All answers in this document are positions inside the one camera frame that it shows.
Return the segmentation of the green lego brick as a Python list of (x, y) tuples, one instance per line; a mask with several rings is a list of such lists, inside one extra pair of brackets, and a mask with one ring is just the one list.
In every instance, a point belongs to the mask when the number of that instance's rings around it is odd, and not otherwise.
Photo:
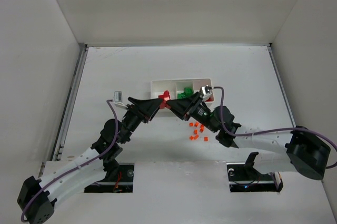
[(190, 87), (185, 87), (185, 88), (184, 88), (184, 93), (185, 93), (186, 96), (191, 96), (191, 95), (194, 94), (194, 93), (193, 93), (193, 89), (190, 88)]

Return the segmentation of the red lego brick pile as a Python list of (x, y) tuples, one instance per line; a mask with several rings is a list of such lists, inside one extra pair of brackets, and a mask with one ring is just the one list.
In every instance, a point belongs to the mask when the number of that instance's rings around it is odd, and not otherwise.
[(171, 99), (169, 90), (165, 90), (161, 95), (158, 96), (163, 102), (160, 105), (160, 110), (166, 108), (166, 103)]

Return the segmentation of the white three-compartment container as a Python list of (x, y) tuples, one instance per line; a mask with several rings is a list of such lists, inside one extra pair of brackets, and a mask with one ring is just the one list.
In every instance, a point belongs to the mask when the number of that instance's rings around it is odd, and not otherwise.
[(164, 92), (168, 91), (170, 99), (175, 100), (178, 98), (178, 94), (185, 93), (186, 88), (190, 88), (193, 93), (196, 93), (206, 85), (213, 85), (210, 78), (153, 80), (150, 84), (150, 99), (164, 96)]

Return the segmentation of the green lego plate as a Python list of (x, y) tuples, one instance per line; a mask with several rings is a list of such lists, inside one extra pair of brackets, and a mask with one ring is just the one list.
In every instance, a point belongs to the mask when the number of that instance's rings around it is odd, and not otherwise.
[(185, 94), (185, 92), (178, 93), (178, 94), (177, 94), (177, 98), (178, 98), (178, 99), (183, 99), (183, 98), (186, 98), (186, 94)]

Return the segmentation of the red rounded lego brick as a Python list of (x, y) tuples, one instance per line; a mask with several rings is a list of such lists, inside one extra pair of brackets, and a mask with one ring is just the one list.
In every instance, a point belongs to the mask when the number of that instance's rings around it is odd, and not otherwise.
[(212, 97), (210, 97), (210, 98), (208, 98), (206, 101), (207, 101), (207, 102), (213, 102), (214, 99), (213, 99)]

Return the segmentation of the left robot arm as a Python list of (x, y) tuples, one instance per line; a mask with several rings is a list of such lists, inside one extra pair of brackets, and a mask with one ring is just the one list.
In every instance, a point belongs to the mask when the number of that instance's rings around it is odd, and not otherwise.
[(21, 222), (44, 223), (74, 193), (117, 175), (120, 165), (116, 157), (123, 150), (120, 145), (130, 141), (141, 123), (151, 121), (163, 103), (159, 98), (128, 100), (123, 120), (114, 117), (106, 121), (98, 140), (79, 157), (47, 176), (38, 179), (31, 176), (23, 182), (17, 199), (22, 210)]

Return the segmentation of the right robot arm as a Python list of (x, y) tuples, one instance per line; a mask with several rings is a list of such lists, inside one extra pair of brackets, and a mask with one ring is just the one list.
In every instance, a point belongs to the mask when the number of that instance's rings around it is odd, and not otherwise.
[(267, 134), (234, 122), (234, 115), (223, 105), (211, 111), (201, 95), (195, 93), (184, 99), (169, 100), (168, 108), (181, 120), (194, 118), (227, 147), (254, 149), (244, 166), (260, 174), (289, 171), (313, 180), (322, 180), (327, 169), (330, 147), (305, 128)]

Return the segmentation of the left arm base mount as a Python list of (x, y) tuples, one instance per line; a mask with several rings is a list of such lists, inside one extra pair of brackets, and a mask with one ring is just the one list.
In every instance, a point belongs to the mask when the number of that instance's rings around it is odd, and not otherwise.
[(132, 193), (135, 163), (120, 163), (114, 175), (94, 182), (84, 189), (85, 193)]

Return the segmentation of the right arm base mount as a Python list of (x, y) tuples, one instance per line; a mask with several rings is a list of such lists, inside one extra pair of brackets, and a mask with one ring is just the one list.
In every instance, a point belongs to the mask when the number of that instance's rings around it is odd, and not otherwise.
[(258, 152), (252, 152), (245, 162), (227, 162), (230, 192), (281, 192), (283, 181), (278, 172), (261, 174), (253, 168)]

